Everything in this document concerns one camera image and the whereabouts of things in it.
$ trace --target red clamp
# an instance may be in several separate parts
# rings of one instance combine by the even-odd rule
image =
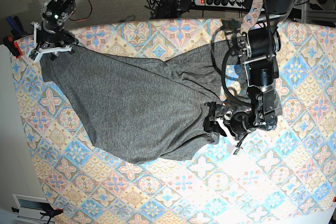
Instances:
[[[13,41],[13,38],[11,36],[3,38],[3,43],[8,48],[8,50],[16,57],[16,59],[20,58],[23,55],[18,43],[16,41]]]

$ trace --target table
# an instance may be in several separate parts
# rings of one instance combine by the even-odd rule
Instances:
[[[237,24],[219,19],[131,22],[76,29],[88,49],[168,60],[229,39]],[[91,145],[70,102],[44,83],[18,41],[13,80],[23,128],[45,197],[59,223],[269,223],[335,207],[336,30],[280,23],[276,81],[283,107],[277,129],[256,131],[242,155],[228,141],[206,145],[191,161],[127,163]],[[234,69],[228,73],[238,77]],[[239,81],[230,81],[239,92]]]

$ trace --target gray cloth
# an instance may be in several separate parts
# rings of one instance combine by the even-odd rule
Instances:
[[[130,163],[158,157],[186,160],[218,134],[206,133],[207,102],[220,103],[228,42],[199,47],[163,62],[102,55],[82,47],[55,61],[42,57],[44,81],[54,81],[81,119],[93,146]]]

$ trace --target floral tile pattern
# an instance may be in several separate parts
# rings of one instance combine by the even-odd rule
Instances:
[[[88,49],[168,60],[239,27],[219,19],[130,22],[73,30]],[[92,146],[71,104],[40,65],[11,58],[27,144],[57,223],[272,223],[327,210],[336,196],[336,30],[282,23],[276,89],[283,107],[274,131],[244,142],[239,162],[229,142],[206,145],[191,161],[133,165]],[[241,71],[236,71],[233,79]],[[240,91],[239,81],[228,82]]]

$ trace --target patterned tablecloth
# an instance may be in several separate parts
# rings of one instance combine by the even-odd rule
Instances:
[[[160,20],[73,33],[94,51],[167,60],[210,43],[221,25],[218,19]],[[334,207],[336,30],[282,23],[279,33],[276,88],[284,114],[277,129],[247,138],[240,157],[228,156],[222,138],[185,162],[132,165],[93,147],[63,93],[43,82],[39,64],[12,57],[29,150],[46,198],[64,210],[59,223],[260,223]],[[227,39],[224,32],[215,35]],[[32,38],[19,45],[26,54]],[[238,77],[236,71],[228,73]],[[239,92],[240,81],[229,84]]]

